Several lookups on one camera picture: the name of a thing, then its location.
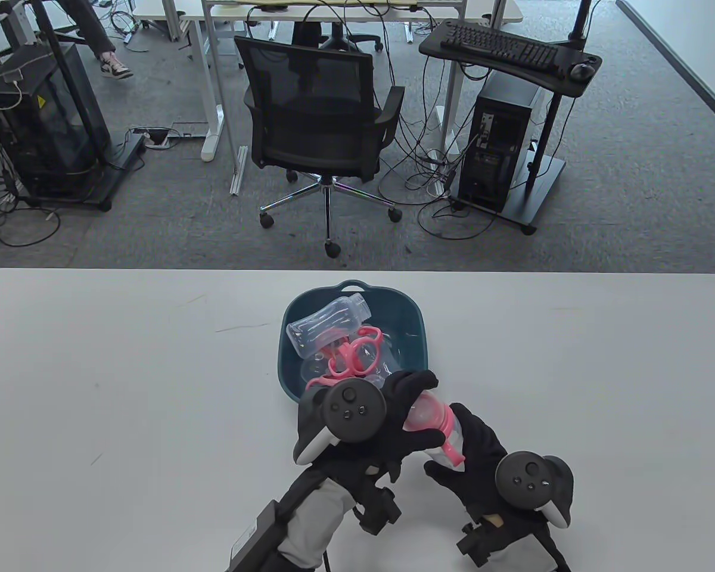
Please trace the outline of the person's right hand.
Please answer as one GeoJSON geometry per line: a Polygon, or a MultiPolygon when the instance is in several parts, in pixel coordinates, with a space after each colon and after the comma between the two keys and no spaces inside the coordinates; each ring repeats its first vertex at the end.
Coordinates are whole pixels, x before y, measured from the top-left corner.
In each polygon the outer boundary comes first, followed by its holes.
{"type": "Polygon", "coordinates": [[[427,461],[424,471],[437,484],[450,490],[461,501],[474,522],[505,525],[502,501],[495,485],[495,471],[506,450],[495,431],[464,404],[451,403],[464,440],[465,469],[462,472],[427,461]]]}

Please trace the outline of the person's left hand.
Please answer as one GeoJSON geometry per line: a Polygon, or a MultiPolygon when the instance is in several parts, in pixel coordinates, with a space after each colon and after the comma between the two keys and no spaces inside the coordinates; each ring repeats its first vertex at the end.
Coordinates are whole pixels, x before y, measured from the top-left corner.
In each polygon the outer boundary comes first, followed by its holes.
{"type": "Polygon", "coordinates": [[[330,446],[312,465],[347,490],[357,489],[360,480],[373,469],[377,469],[378,478],[389,474],[391,482],[396,482],[405,457],[413,452],[437,449],[446,441],[445,434],[436,428],[404,429],[417,398],[438,384],[436,375],[429,370],[390,374],[381,389],[387,414],[377,433],[364,442],[340,442],[330,446]]]}

